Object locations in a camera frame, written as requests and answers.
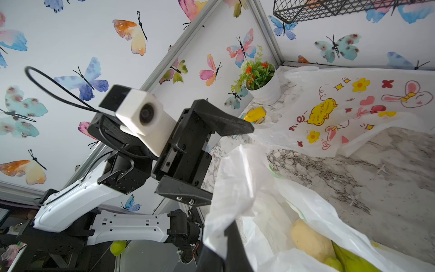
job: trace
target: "potted plant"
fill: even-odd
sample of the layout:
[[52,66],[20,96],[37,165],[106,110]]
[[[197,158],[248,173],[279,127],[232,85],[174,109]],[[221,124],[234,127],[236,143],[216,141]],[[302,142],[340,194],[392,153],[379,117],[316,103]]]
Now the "potted plant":
[[234,81],[231,91],[235,94],[241,92],[242,86],[265,105],[272,105],[281,96],[278,76],[275,75],[275,66],[262,62],[263,48],[258,45],[258,52],[254,60],[246,60],[241,66],[240,78]]

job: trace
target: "printed plastic bag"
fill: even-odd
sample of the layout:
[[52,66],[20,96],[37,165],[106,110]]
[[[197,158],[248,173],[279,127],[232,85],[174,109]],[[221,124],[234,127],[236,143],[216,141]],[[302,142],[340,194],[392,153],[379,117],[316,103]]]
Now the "printed plastic bag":
[[349,156],[389,127],[435,133],[433,71],[295,68],[284,76],[300,98],[274,124],[250,136],[271,149],[313,157]]
[[282,179],[268,167],[267,150],[238,146],[221,160],[210,213],[205,220],[204,244],[227,255],[224,230],[241,217],[246,255],[257,272],[336,272],[295,248],[290,229],[301,218],[336,244],[366,259],[383,272],[433,271],[434,266],[405,255],[385,257],[362,233],[343,223],[335,209],[316,192]]

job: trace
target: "green fruit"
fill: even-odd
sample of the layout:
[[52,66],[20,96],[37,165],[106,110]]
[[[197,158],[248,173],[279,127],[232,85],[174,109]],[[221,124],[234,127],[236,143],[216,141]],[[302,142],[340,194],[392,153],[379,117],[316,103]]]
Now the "green fruit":
[[343,269],[343,265],[337,258],[329,257],[325,260],[324,264],[329,265],[330,267],[334,268],[335,270],[338,270],[340,272],[345,272]]
[[113,241],[113,243],[110,245],[110,252],[114,256],[118,257],[125,250],[126,246],[127,241]]
[[343,264],[345,272],[381,272],[364,258],[339,247],[336,243],[332,242],[332,246],[337,259]]

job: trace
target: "marble countertop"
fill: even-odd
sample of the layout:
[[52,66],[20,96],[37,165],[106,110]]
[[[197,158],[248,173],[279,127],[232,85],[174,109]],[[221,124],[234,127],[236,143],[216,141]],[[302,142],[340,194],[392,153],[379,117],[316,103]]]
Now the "marble countertop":
[[[282,96],[266,110],[265,122],[277,122],[300,93],[277,70]],[[262,106],[255,99],[243,112]],[[213,191],[221,158],[247,135],[223,137],[210,154],[213,159],[202,188]],[[316,191],[339,217],[369,239],[435,264],[435,136],[389,128],[350,157],[317,158],[278,149],[268,154],[275,171]],[[201,210],[206,215],[208,207]]]

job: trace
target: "black wire basket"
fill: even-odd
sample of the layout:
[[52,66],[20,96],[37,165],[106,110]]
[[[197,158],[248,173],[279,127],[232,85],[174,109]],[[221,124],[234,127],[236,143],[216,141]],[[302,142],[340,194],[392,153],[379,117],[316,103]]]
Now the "black wire basket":
[[273,14],[291,24],[339,14],[433,0],[274,0]]

